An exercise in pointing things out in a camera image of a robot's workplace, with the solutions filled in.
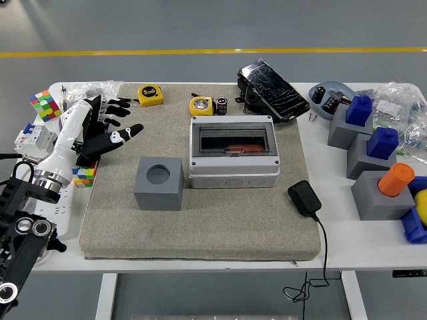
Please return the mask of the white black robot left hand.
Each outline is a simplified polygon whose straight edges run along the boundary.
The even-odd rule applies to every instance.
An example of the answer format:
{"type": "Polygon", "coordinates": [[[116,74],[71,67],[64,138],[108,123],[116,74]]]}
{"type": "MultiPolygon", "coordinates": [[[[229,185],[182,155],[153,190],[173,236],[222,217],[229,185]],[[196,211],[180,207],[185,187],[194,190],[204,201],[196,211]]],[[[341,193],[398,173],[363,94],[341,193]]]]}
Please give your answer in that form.
{"type": "Polygon", "coordinates": [[[138,123],[107,132],[109,124],[119,127],[113,117],[130,114],[130,100],[97,95],[81,99],[61,116],[61,130],[52,154],[35,168],[37,184],[52,183],[64,188],[70,184],[72,167],[82,162],[92,164],[104,153],[120,148],[143,130],[138,123]]]}

